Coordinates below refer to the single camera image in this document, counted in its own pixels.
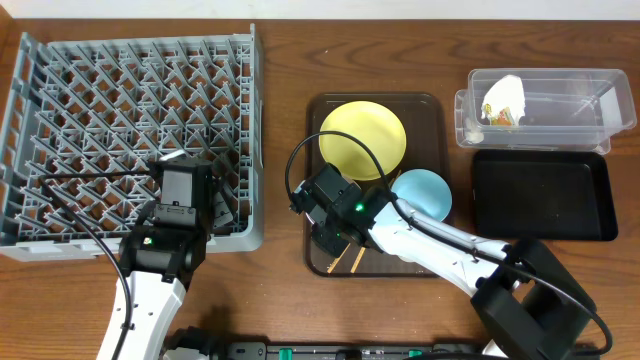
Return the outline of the white napkin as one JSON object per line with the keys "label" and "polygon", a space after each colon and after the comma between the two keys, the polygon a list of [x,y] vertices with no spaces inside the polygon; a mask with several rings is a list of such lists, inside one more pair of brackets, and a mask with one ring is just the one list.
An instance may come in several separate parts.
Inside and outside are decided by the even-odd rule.
{"label": "white napkin", "polygon": [[489,89],[481,105],[481,118],[491,125],[490,118],[506,107],[511,111],[513,126],[518,126],[526,107],[523,82],[518,76],[506,75]]}

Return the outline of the white bowl with food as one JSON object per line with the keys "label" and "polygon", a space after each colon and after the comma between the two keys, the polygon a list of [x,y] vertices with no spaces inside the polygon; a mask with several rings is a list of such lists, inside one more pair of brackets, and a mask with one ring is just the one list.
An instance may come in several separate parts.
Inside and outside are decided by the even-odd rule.
{"label": "white bowl with food", "polygon": [[319,224],[323,220],[323,209],[313,197],[309,190],[303,192],[304,195],[304,212],[312,224]]}

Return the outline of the green snack wrapper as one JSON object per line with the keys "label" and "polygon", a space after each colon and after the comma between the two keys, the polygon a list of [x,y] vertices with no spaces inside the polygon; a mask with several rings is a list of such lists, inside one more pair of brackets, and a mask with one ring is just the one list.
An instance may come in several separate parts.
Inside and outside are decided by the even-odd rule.
{"label": "green snack wrapper", "polygon": [[508,107],[502,109],[495,116],[490,118],[492,126],[513,126],[514,120]]}

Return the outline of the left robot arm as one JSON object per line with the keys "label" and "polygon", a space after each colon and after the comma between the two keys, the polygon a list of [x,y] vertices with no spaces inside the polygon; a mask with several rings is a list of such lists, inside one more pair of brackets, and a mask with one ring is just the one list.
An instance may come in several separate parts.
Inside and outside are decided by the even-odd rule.
{"label": "left robot arm", "polygon": [[175,152],[149,163],[160,186],[119,245],[111,319],[100,359],[158,359],[213,230],[233,219],[225,179],[210,160]]}

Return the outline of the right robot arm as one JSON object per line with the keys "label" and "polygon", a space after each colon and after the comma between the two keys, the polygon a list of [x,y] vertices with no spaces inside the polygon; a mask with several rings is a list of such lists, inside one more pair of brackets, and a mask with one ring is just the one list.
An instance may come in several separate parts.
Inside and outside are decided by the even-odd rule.
{"label": "right robot arm", "polygon": [[362,191],[331,164],[287,194],[325,253],[337,257],[349,244],[371,248],[416,263],[469,295],[492,338],[484,355],[580,356],[575,345],[596,306],[544,243],[466,233],[421,213],[386,184]]}

